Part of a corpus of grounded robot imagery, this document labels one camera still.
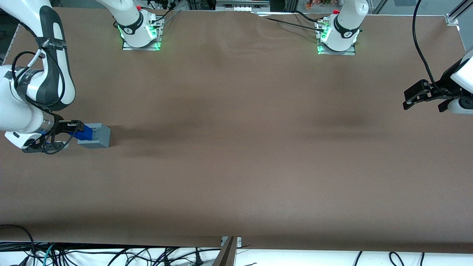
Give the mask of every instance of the metal bracket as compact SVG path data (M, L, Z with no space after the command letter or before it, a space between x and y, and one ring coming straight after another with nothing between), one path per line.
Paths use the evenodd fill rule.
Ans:
M445 22L447 23L447 26L457 26L458 25L458 19L451 20L450 14L445 15Z
M241 245L241 237L227 237L225 240L222 238L222 242L225 244L220 250L212 266L234 266L235 256L237 255L236 248L238 247L238 244Z
M448 26L457 26L458 18L463 15L471 6L473 0L463 0L450 13L445 15L445 21Z

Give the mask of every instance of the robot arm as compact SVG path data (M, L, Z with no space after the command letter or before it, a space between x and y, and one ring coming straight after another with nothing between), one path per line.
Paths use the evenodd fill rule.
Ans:
M59 15L48 0L2 1L0 7L35 36L38 53L43 60L43 71L28 69L19 77L18 96L23 101L28 97L47 110L64 109L73 102L75 88L70 76L66 40Z
M326 18L329 29L320 41L334 51L348 50L356 42L359 27L368 10L366 0L345 0L339 14L332 14Z
M440 112L450 110L454 114L473 115L472 57L473 50L445 71L436 82L437 86L427 80L419 80L412 85L404 92L404 110L420 102L443 99L438 105Z
M130 46L142 47L156 38L152 26L156 15L139 11L132 0L97 1L112 12ZM18 19L38 44L26 67L0 67L0 130L24 152L47 152L46 148L58 152L61 145L47 143L50 136L54 142L59 133L77 137L76 132L86 130L82 122L64 121L52 113L75 98L61 19L48 0L3 0L0 8ZM31 69L37 58L43 61L42 70Z
M138 10L133 0L96 0L104 5L118 23L123 39L132 47L143 47L156 39L156 15Z
M35 37L38 51L27 67L0 68L0 130L19 148L26 148L53 129L51 111L73 102L75 88L69 71L61 19L48 0L1 1L0 8L17 18ZM42 58L43 70L31 69Z

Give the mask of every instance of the teal cable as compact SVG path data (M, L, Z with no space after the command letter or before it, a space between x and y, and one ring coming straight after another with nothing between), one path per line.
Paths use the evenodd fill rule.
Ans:
M46 266L46 260L48 259L49 253L51 252L51 249L53 248L53 246L54 246L54 243L49 246L48 250L44 254L43 266Z

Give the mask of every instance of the gray block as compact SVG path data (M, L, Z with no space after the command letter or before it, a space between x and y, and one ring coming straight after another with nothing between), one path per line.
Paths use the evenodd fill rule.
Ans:
M92 140L77 140L77 144L89 149L108 148L108 145L110 144L110 128L102 123L90 123L85 125L93 130Z

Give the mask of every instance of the table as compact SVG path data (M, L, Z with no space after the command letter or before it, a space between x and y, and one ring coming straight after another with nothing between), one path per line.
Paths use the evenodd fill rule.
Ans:
M110 126L112 146L45 156L0 138L1 223L41 241L473 251L473 123L403 110L427 78L411 17L368 16L357 55L330 56L247 12L180 12L161 51L122 51L106 9L57 10L77 90L59 113ZM417 35L436 78L464 54L443 17ZM20 30L7 61L23 50Z

